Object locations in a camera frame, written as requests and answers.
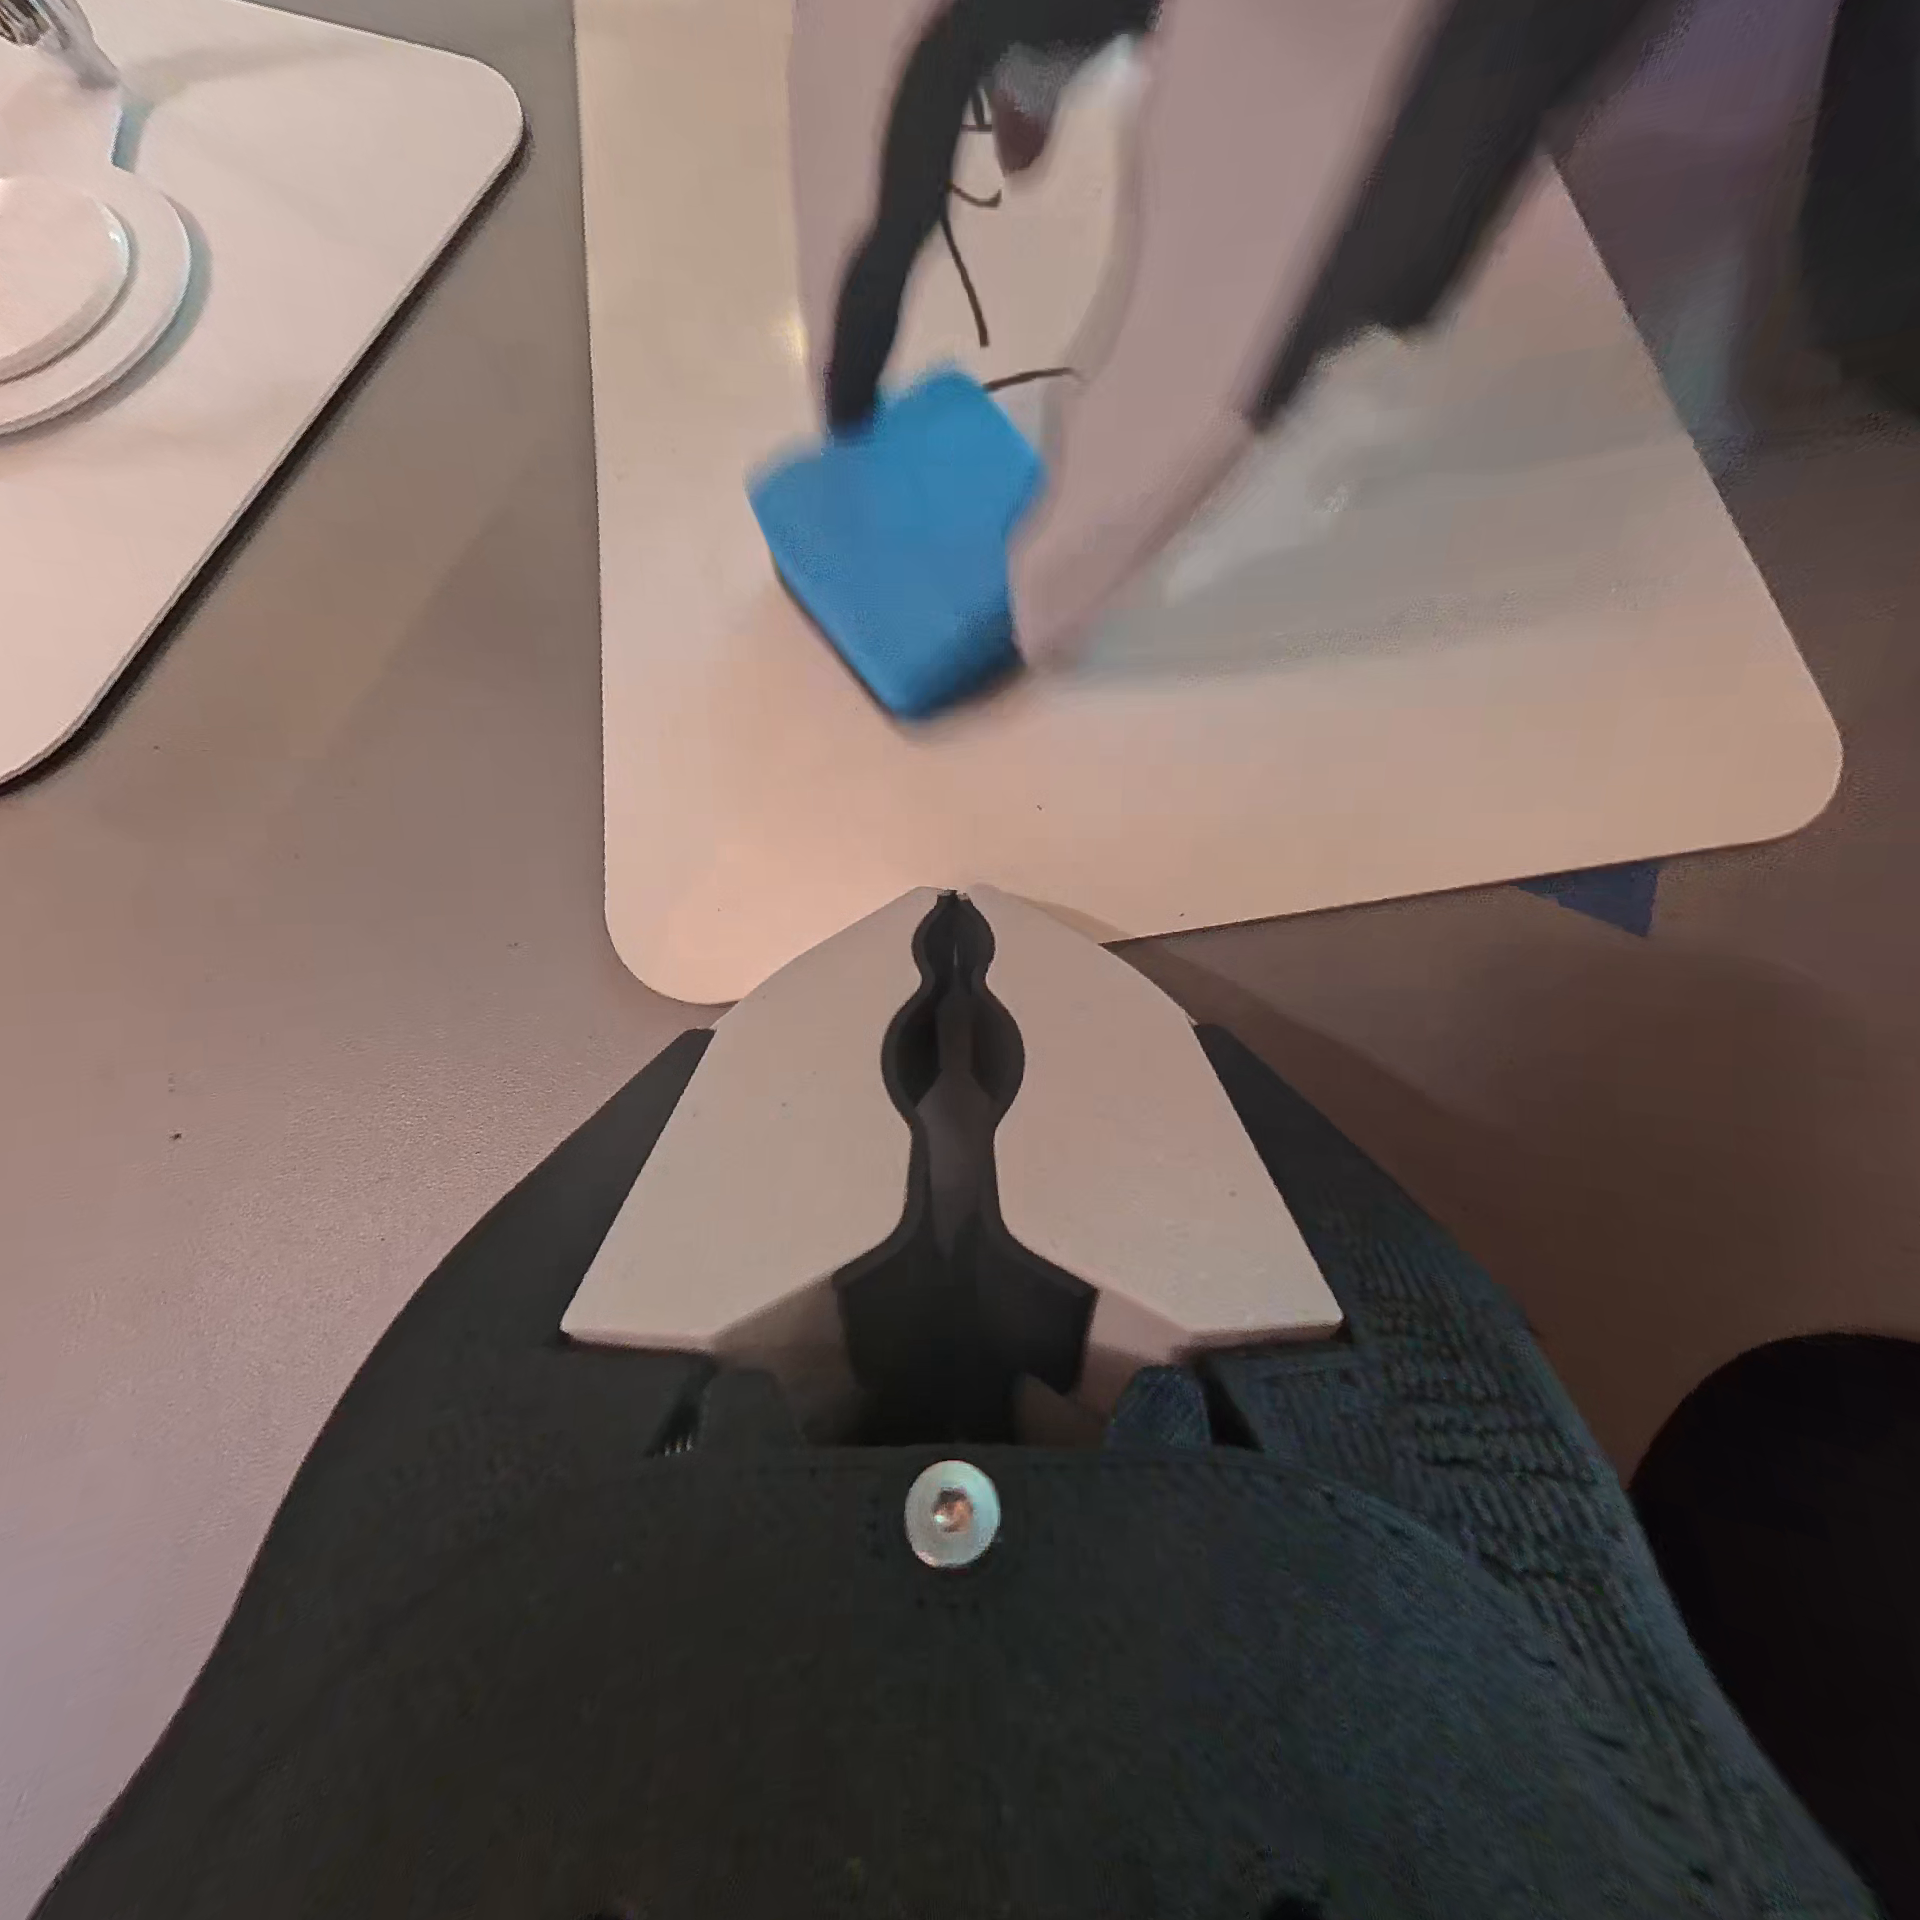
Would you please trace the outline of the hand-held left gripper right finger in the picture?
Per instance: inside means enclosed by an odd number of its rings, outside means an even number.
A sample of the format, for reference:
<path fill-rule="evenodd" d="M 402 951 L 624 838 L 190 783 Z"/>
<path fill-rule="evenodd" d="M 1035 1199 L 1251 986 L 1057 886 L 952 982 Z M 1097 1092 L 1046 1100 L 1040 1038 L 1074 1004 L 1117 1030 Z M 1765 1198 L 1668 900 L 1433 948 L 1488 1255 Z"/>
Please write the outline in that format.
<path fill-rule="evenodd" d="M 1010 894 L 984 990 L 1022 1062 L 995 1126 L 1000 1221 L 1092 1290 L 1073 1391 L 1116 1398 L 1146 1364 L 1341 1330 L 1290 1204 L 1187 1010 L 1088 935 Z"/>

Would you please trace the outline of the blue whiteboard eraser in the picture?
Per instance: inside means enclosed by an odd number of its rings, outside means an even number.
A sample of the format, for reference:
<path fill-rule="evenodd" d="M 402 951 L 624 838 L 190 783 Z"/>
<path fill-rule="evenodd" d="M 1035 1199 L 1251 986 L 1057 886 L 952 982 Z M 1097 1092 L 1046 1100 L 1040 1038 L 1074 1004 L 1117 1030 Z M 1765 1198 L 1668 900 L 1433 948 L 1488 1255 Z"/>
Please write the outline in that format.
<path fill-rule="evenodd" d="M 886 716 L 925 723 L 1018 673 L 1010 547 L 1045 481 L 1000 397 L 942 366 L 756 469 L 747 501 L 835 659 Z"/>

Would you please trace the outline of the white table sign stand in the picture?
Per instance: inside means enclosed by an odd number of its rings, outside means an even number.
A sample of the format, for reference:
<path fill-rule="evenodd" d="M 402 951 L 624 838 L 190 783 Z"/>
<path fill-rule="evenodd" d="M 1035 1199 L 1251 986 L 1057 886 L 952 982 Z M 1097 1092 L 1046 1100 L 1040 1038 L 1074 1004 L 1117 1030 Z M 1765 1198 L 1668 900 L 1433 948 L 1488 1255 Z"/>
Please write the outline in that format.
<path fill-rule="evenodd" d="M 3 777 L 156 638 L 517 158 L 466 54 L 261 4 L 21 4 L 4 181 L 124 234 L 99 324 L 4 377 Z"/>

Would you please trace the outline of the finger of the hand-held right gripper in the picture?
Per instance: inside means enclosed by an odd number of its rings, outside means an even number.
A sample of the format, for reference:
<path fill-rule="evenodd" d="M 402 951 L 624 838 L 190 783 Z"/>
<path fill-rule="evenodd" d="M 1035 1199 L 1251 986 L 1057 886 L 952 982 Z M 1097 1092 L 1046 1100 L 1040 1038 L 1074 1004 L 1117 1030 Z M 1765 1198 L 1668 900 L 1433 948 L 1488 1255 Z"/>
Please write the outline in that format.
<path fill-rule="evenodd" d="M 800 310 L 822 422 L 867 422 L 905 287 L 947 218 L 986 105 L 1004 175 L 1032 173 L 1082 68 L 1158 23 L 1156 3 L 800 3 L 788 135 Z"/>
<path fill-rule="evenodd" d="M 1332 355 L 1446 316 L 1542 147 L 1662 12 L 1161 6 L 1117 266 L 1016 541 L 1024 666 L 1069 655 Z"/>

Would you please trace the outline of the blue tape piece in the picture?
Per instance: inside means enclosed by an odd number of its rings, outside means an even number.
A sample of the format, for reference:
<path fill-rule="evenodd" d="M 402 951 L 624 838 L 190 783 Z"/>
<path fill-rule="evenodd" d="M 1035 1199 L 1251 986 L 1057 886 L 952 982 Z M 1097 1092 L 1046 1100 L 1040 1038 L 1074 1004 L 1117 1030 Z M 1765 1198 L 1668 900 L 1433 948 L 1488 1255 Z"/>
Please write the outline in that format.
<path fill-rule="evenodd" d="M 1620 862 L 1516 881 L 1521 892 L 1561 906 L 1579 917 L 1643 940 L 1657 913 L 1659 859 Z"/>

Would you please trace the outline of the white whiteboard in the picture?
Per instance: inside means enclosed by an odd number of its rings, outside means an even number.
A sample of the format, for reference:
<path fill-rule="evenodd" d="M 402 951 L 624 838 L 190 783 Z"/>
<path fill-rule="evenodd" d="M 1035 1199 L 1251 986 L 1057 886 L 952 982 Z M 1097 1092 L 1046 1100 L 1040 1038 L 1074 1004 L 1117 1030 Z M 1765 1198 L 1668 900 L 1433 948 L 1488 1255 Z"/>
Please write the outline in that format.
<path fill-rule="evenodd" d="M 732 1002 L 913 890 L 1097 940 L 1770 841 L 1840 740 L 1568 187 L 1349 349 L 1066 669 L 890 717 L 747 485 L 817 422 L 788 4 L 576 4 L 606 919 Z"/>

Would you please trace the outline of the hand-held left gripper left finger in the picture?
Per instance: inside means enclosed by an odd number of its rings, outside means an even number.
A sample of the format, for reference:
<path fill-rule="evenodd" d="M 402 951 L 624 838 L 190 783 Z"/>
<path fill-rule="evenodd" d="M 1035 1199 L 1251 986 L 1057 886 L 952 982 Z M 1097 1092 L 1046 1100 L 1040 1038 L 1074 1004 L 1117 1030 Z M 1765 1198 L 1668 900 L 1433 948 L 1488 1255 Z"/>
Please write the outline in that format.
<path fill-rule="evenodd" d="M 902 894 L 713 1023 L 564 1310 L 569 1340 L 761 1370 L 790 1398 L 858 1391 L 832 1277 L 905 1219 L 913 1134 L 882 1044 L 944 902 Z"/>

